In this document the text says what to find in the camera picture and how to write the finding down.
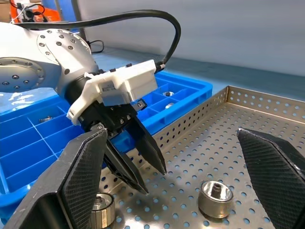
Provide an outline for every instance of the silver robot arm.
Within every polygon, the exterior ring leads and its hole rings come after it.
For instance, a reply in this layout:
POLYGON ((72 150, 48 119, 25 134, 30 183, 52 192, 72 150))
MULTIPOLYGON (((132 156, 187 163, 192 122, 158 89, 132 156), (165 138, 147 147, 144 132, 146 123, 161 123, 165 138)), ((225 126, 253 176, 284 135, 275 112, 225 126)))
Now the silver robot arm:
POLYGON ((64 97, 69 83, 98 71, 88 44, 69 31, 34 31, 3 22, 0 30, 0 92, 50 87, 64 97))

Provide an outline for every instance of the metal bearing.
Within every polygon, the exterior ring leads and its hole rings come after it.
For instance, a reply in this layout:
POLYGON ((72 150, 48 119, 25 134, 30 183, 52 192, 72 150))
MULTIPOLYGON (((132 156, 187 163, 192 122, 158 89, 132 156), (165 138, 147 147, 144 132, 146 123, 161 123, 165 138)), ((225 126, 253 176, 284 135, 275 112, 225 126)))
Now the metal bearing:
POLYGON ((89 225, 91 229, 106 228, 115 219, 114 198, 108 193, 98 193, 94 201, 89 225))
POLYGON ((201 212, 218 219, 230 214, 233 193, 226 185, 218 181, 205 181, 199 190, 198 207, 201 212))

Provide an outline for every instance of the stainless steel tray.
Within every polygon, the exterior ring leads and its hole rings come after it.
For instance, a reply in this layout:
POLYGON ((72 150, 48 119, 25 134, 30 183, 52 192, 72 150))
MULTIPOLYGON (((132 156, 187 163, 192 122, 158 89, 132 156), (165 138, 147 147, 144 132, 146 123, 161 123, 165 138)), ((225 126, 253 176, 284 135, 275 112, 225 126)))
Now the stainless steel tray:
POLYGON ((115 196, 110 228, 274 228, 252 189, 236 137, 240 126, 286 139, 305 156, 304 102, 228 86, 154 136, 166 160, 165 176, 136 150, 128 153, 149 195, 102 171, 100 190, 115 196), (209 179, 233 190, 234 210, 226 219, 215 221, 198 210, 199 183, 209 179))

